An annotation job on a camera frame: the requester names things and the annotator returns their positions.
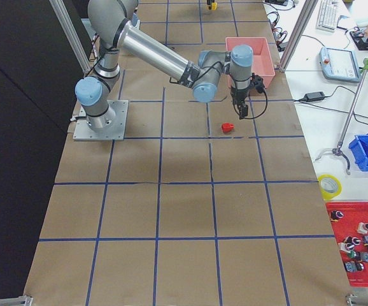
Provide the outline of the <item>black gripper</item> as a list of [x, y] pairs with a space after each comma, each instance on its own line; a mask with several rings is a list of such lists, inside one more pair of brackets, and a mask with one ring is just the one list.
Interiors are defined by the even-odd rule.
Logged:
[[[206, 1], [208, 10], [212, 10], [213, 8], [213, 1], [207, 0]], [[264, 93], [264, 79], [252, 73], [251, 79], [248, 79], [249, 84], [245, 88], [240, 88], [240, 83], [243, 82], [242, 80], [236, 80], [231, 74], [229, 75], [234, 86], [230, 87], [230, 95], [232, 98], [232, 106], [235, 113], [238, 115], [239, 119], [246, 119], [246, 120], [253, 120], [261, 117], [264, 114], [264, 110], [262, 110], [258, 115], [254, 117], [247, 117], [248, 116], [248, 105], [246, 104], [245, 100], [250, 98], [250, 90], [255, 89], [258, 93]]]

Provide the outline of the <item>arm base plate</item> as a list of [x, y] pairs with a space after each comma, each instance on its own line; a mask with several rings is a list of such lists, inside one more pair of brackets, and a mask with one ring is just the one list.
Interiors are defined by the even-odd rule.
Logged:
[[128, 114], [128, 100], [108, 100], [108, 111], [101, 117], [89, 117], [84, 108], [76, 120], [75, 141], [123, 141]]

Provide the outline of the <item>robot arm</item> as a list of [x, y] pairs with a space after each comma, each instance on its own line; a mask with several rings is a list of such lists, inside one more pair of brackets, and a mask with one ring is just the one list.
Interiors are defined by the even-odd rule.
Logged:
[[203, 50], [194, 64], [134, 26], [132, 18], [137, 7], [137, 1], [88, 2], [88, 18], [100, 38], [100, 57], [92, 68], [93, 74], [81, 79], [75, 87], [87, 120], [95, 117], [110, 120], [113, 115], [106, 96], [119, 78], [121, 49], [167, 74], [172, 84], [191, 89], [194, 99], [201, 103], [214, 100], [221, 75], [228, 75], [235, 113], [239, 119], [250, 119], [246, 104], [250, 91], [266, 93], [262, 77], [251, 71], [250, 46], [237, 45], [227, 52]]

